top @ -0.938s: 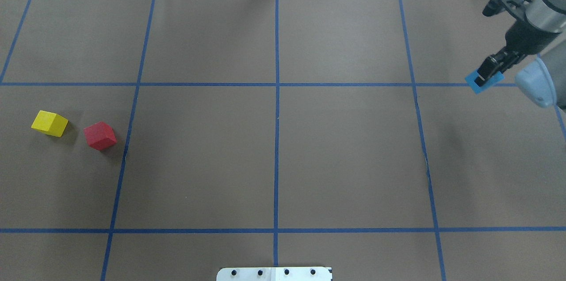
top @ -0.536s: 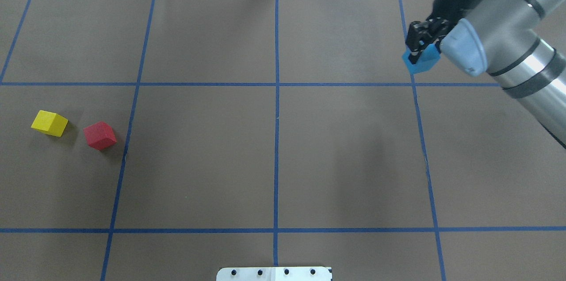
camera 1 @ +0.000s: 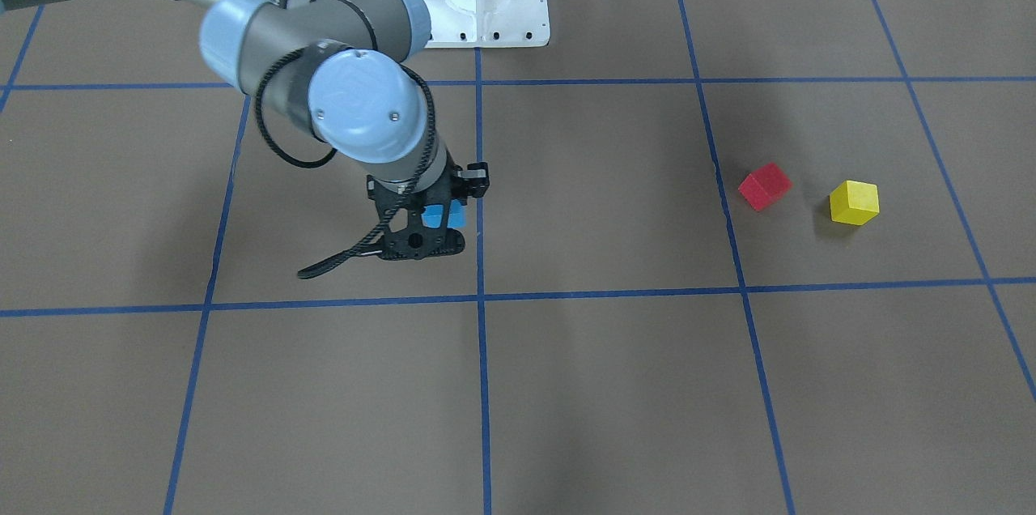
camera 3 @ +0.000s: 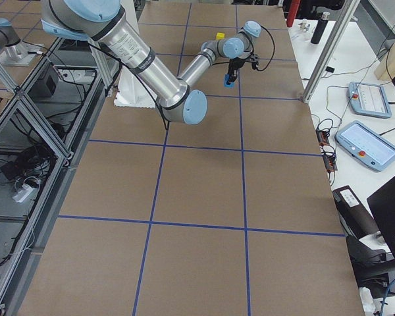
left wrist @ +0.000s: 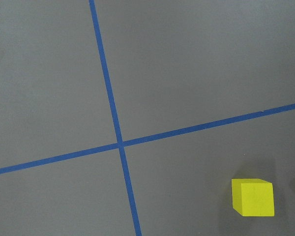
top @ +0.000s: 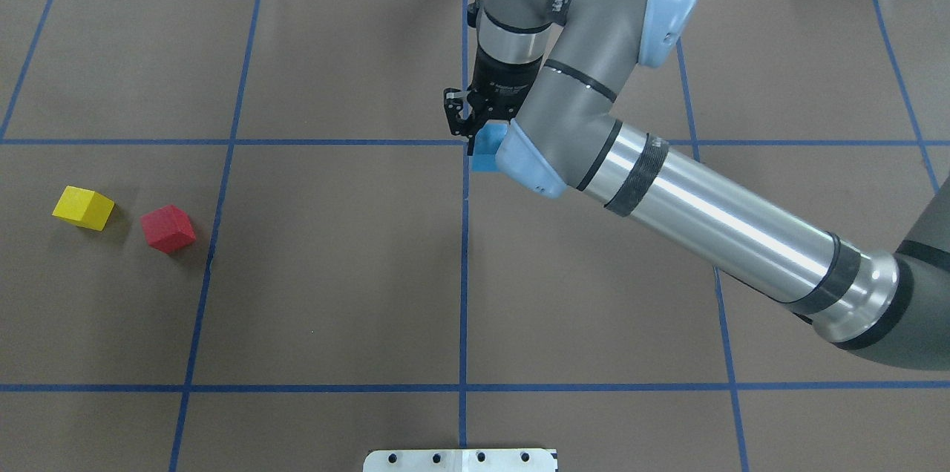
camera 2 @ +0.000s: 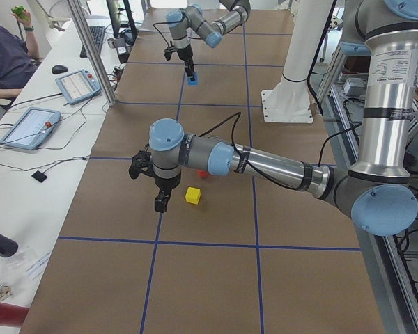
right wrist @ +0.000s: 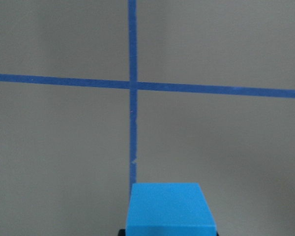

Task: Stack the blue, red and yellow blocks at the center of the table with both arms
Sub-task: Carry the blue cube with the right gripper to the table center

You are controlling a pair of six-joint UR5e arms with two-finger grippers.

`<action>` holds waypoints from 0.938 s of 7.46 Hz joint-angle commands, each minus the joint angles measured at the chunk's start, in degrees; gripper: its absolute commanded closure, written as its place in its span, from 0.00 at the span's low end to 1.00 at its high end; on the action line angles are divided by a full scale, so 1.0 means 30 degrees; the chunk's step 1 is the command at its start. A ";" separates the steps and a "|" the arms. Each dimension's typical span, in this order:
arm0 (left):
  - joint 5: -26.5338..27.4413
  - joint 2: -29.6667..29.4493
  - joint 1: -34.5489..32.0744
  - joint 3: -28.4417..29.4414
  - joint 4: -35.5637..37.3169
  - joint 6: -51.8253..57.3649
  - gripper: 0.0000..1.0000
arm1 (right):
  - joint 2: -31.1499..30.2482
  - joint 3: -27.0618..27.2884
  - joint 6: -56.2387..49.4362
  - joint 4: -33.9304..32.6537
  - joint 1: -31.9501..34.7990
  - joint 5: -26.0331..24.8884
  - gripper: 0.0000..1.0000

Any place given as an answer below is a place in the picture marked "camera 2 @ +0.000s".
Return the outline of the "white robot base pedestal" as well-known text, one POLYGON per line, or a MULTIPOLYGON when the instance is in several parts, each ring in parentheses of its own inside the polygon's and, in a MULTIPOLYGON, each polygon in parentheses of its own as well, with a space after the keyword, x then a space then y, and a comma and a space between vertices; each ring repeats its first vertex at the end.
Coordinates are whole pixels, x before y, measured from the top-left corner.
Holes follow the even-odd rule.
POLYGON ((263 118, 268 123, 313 122, 310 109, 309 73, 316 63, 325 26, 330 23, 335 2, 300 1, 281 81, 273 90, 261 92, 263 118))

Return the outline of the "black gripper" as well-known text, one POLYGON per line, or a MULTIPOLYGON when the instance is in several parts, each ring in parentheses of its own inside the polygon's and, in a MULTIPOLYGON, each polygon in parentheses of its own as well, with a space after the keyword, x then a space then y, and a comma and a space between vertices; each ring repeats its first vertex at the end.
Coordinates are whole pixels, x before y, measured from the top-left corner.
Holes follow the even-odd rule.
POLYGON ((154 201, 154 209, 156 212, 165 213, 167 211, 170 194, 180 184, 180 181, 180 173, 172 178, 155 177, 155 184, 159 189, 159 193, 154 201))
POLYGON ((194 76, 194 62, 192 60, 192 48, 186 47, 177 49, 178 57, 184 62, 185 72, 187 76, 194 76))

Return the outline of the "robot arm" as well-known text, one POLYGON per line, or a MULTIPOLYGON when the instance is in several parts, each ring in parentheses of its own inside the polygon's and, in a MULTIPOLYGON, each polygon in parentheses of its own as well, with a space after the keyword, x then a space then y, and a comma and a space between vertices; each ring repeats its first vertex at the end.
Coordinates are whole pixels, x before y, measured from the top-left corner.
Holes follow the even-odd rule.
POLYGON ((328 202, 359 228, 378 236, 397 234, 418 215, 403 158, 413 118, 418 68, 418 1, 347 1, 340 49, 370 58, 357 161, 337 168, 307 161, 302 131, 312 124, 306 87, 332 15, 333 1, 303 1, 281 81, 265 94, 263 119, 269 134, 260 143, 288 150, 265 152, 211 131, 187 133, 174 119, 149 130, 145 174, 159 189, 155 210, 165 212, 184 167, 211 175, 229 172, 262 177, 284 189, 306 191, 328 202))
POLYGON ((197 34, 207 46, 215 48, 222 37, 238 26, 243 25, 250 16, 251 5, 248 1, 234 0, 220 2, 229 11, 224 16, 209 22, 201 7, 197 4, 188 5, 183 9, 170 10, 166 15, 166 23, 171 34, 171 44, 164 50, 164 57, 171 59, 177 53, 184 63, 184 69, 189 84, 197 83, 197 73, 194 69, 193 51, 187 31, 197 34))

